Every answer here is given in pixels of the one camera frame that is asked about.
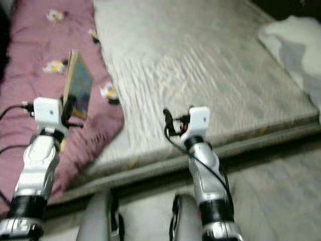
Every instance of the black cable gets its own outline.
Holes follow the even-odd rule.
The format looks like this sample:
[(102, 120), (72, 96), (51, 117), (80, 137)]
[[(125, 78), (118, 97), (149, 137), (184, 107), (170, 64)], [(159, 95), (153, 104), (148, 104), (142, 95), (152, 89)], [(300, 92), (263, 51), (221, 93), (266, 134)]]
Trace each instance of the black cable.
[[(212, 147), (211, 143), (209, 143), (209, 142), (206, 142), (206, 143), (210, 146), (211, 150), (213, 151), (213, 147)], [(226, 187), (230, 190), (229, 179), (227, 178), (227, 175), (226, 175), (226, 172), (225, 172), (225, 165), (224, 165), (224, 163), (220, 163), (220, 164), (221, 165), (220, 165), (219, 171), (220, 171), (221, 174), (223, 174), (224, 180), (225, 180), (225, 183), (226, 183)]]
[(5, 114), (11, 110), (11, 109), (14, 109), (14, 108), (24, 108), (21, 104), (17, 104), (17, 105), (12, 105), (12, 106), (9, 106), (7, 109), (4, 110), (4, 112), (2, 112), (2, 114), (0, 115), (0, 121), (1, 119), (5, 116)]
[(231, 195), (231, 192), (230, 192), (230, 189), (229, 189), (229, 184), (228, 184), (228, 179), (227, 179), (227, 176), (226, 174), (224, 173), (223, 176), (224, 176), (224, 179), (225, 179), (225, 182), (226, 184), (222, 181), (222, 179), (211, 169), (209, 168), (207, 165), (205, 165), (202, 161), (200, 161), (200, 159), (198, 159), (197, 157), (195, 157), (193, 154), (189, 153), (188, 151), (184, 150), (183, 148), (181, 148), (179, 145), (177, 145), (176, 143), (174, 143), (168, 136), (167, 134), (167, 127), (165, 127), (164, 129), (164, 135), (166, 137), (166, 139), (171, 143), (173, 144), (176, 148), (178, 148), (181, 152), (183, 152), (184, 154), (188, 155), (190, 158), (194, 158), (196, 161), (198, 161), (201, 165), (203, 165), (210, 173), (212, 173), (219, 181), (220, 183), (223, 185), (225, 191), (226, 191), (226, 194), (227, 194), (227, 198), (228, 198), (228, 202), (230, 204), (230, 208), (232, 210), (232, 213), (234, 215), (234, 204), (233, 204), (233, 199), (232, 199), (232, 195)]
[[(6, 150), (9, 150), (11, 148), (26, 148), (28, 145), (15, 145), (15, 146), (8, 146), (6, 148), (3, 148), (2, 150), (0, 150), (0, 155), (5, 152)], [(0, 190), (0, 198), (4, 201), (4, 203), (10, 207), (11, 206), (11, 202), (5, 197), (5, 195), (1, 192)]]

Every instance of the gray floor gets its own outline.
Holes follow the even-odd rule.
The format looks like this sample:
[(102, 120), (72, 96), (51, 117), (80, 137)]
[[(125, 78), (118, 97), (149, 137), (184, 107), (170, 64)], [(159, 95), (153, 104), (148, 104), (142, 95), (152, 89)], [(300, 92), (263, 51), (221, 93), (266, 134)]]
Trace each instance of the gray floor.
[[(321, 138), (230, 161), (247, 163), (229, 173), (235, 219), (246, 240), (321, 240)], [(174, 195), (193, 191), (189, 179), (178, 179), (121, 199), (126, 241), (169, 240)], [(43, 240), (75, 240), (81, 216), (48, 221)]]

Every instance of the book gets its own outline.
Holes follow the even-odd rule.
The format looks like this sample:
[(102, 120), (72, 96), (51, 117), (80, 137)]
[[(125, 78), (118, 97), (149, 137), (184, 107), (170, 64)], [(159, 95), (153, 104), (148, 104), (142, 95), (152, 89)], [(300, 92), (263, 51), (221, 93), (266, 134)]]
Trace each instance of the book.
[(72, 50), (69, 55), (67, 79), (64, 90), (63, 105), (68, 97), (76, 97), (72, 115), (86, 119), (94, 77), (78, 51)]

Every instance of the pink blanket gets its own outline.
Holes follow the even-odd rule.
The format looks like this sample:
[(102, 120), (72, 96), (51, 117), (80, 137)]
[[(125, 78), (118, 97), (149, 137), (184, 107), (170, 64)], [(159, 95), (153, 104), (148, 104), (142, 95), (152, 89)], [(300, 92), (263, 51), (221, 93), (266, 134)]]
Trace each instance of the pink blanket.
[[(68, 58), (71, 49), (79, 50), (95, 78), (84, 129), (69, 130), (60, 155), (52, 195), (56, 197), (121, 130), (123, 112), (120, 104), (109, 104), (100, 95), (100, 88), (111, 78), (100, 55), (100, 45), (88, 34), (95, 29), (91, 0), (20, 0), (17, 4), (12, 19), (10, 63), (1, 84), (0, 111), (38, 96), (62, 96), (66, 73), (46, 74), (42, 68), (50, 61)], [(67, 12), (65, 20), (48, 21), (46, 14), (51, 9)], [(28, 144), (35, 132), (35, 120), (21, 110), (13, 110), (0, 123), (0, 149)], [(0, 190), (8, 199), (23, 168), (23, 151), (10, 149), (0, 156)], [(0, 213), (5, 210), (0, 202)]]

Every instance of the gray mattress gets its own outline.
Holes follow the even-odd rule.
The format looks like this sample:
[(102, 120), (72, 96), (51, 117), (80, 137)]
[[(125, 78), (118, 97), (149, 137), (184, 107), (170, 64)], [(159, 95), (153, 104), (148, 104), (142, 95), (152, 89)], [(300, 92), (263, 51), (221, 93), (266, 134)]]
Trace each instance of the gray mattress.
[(94, 5), (125, 126), (57, 202), (186, 166), (163, 136), (164, 107), (207, 105), (207, 139), (221, 155), (320, 131), (317, 108), (257, 41), (270, 19), (245, 0)]

